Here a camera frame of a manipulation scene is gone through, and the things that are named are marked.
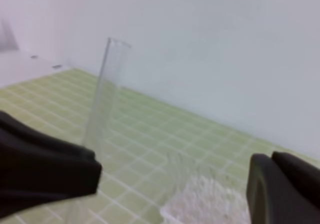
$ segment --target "green grid mat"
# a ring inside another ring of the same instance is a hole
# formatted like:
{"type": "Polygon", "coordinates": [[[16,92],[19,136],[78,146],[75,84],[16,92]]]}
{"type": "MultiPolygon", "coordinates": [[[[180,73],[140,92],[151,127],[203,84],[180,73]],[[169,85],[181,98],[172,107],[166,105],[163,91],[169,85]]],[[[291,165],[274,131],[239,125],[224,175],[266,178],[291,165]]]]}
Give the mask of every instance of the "green grid mat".
{"type": "MultiPolygon", "coordinates": [[[[94,76],[73,69],[12,85],[0,89],[0,109],[37,130],[80,143],[96,83],[94,76]]],[[[102,150],[102,181],[98,196],[85,199],[83,224],[160,224],[163,187],[170,182],[167,153],[180,152],[245,183],[252,153],[287,151],[126,88],[102,150]]],[[[67,204],[25,211],[2,223],[62,224],[67,204]]]]}

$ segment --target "white backdrop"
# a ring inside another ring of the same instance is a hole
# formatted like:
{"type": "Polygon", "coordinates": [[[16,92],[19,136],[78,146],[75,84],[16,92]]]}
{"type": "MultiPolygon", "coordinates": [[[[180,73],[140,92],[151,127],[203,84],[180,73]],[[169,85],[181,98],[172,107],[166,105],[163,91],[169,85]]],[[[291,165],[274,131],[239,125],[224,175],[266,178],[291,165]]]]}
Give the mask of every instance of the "white backdrop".
{"type": "Polygon", "coordinates": [[[22,49],[96,71],[134,47],[126,86],[320,153],[319,0],[0,0],[22,49]]]}

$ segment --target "glass tube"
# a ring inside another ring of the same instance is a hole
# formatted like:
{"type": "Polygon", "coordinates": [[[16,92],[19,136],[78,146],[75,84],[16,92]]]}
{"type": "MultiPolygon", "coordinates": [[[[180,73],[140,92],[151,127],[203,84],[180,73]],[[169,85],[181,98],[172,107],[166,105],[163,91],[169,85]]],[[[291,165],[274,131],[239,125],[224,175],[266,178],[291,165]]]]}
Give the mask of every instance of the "glass tube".
{"type": "MultiPolygon", "coordinates": [[[[102,160],[103,145],[113,112],[116,108],[121,77],[131,46],[123,41],[109,38],[97,82],[91,113],[88,118],[82,144],[95,151],[96,159],[102,160]]],[[[75,201],[69,207],[66,224],[79,224],[87,219],[88,210],[83,201],[75,201]]]]}

